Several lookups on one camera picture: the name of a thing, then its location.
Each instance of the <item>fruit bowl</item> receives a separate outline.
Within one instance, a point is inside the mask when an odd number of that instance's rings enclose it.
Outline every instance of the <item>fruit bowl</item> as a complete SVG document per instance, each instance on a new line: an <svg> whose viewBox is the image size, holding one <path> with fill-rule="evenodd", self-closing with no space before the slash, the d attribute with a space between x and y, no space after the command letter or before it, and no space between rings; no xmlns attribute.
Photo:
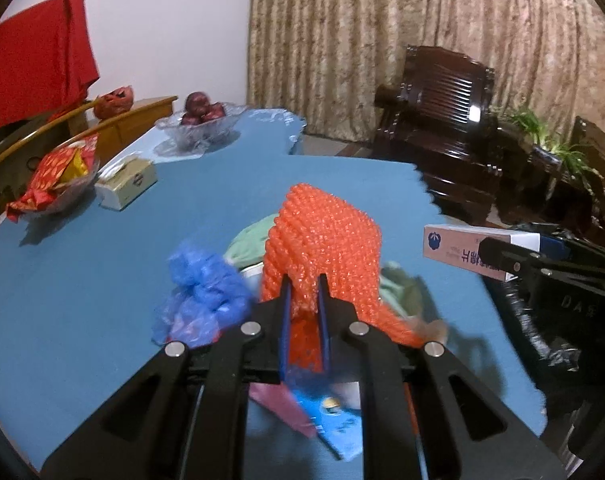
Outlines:
<svg viewBox="0 0 605 480"><path fill-rule="evenodd" d="M247 107L233 103L223 103L222 105L224 106L225 117L207 123L187 126L180 124L183 115L185 115L185 111L180 110L169 117L158 119L156 127L166 133L181 152L192 152L196 148L203 149L212 144L225 142L233 126L238 122L242 112L247 110Z"/></svg>

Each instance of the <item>dark wooden armchair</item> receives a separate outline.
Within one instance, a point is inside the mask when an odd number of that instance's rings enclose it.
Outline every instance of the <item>dark wooden armchair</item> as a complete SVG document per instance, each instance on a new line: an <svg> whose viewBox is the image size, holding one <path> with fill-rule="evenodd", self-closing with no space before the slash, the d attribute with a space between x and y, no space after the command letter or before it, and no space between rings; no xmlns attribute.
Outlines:
<svg viewBox="0 0 605 480"><path fill-rule="evenodd" d="M409 46L399 88L381 86L373 157L414 163L445 214L483 223L501 168L488 142L493 69L469 56Z"/></svg>
<svg viewBox="0 0 605 480"><path fill-rule="evenodd" d="M569 142L583 153L585 162L602 175L605 183L605 133L597 124L578 116Z"/></svg>

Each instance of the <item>blue plastic bag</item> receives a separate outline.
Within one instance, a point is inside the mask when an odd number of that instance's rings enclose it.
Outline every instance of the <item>blue plastic bag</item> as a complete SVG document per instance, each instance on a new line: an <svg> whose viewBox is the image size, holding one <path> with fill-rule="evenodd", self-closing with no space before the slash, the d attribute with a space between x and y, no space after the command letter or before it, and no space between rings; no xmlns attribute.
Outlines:
<svg viewBox="0 0 605 480"><path fill-rule="evenodd" d="M207 345L249 314L252 294L219 254L183 242L169 258L169 272L177 288L156 310L157 344L179 340L190 348Z"/></svg>

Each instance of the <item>beige curtain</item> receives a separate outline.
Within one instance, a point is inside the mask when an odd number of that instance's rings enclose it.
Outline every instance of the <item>beige curtain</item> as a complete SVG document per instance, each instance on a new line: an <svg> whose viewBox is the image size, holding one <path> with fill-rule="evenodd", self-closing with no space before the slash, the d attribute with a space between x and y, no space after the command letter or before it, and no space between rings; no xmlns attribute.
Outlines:
<svg viewBox="0 0 605 480"><path fill-rule="evenodd" d="M304 116L310 133L369 140L379 84L407 44L464 52L496 71L493 104L528 104L567 134L605 131L605 16L594 0L252 0L249 101Z"/></svg>

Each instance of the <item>red candy wrapper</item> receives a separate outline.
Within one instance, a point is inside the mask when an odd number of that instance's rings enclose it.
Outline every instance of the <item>red candy wrapper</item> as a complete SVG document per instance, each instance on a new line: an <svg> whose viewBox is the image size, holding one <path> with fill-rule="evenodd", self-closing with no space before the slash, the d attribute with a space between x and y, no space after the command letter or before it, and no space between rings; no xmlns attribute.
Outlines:
<svg viewBox="0 0 605 480"><path fill-rule="evenodd" d="M7 218L17 222L23 213L46 210L73 183L72 180L62 184L60 178L72 163L76 152L79 152L87 171L91 171L95 161L97 143L98 134L94 134L74 142L71 146L57 148L47 153L31 177L26 193L19 200L7 204Z"/></svg>

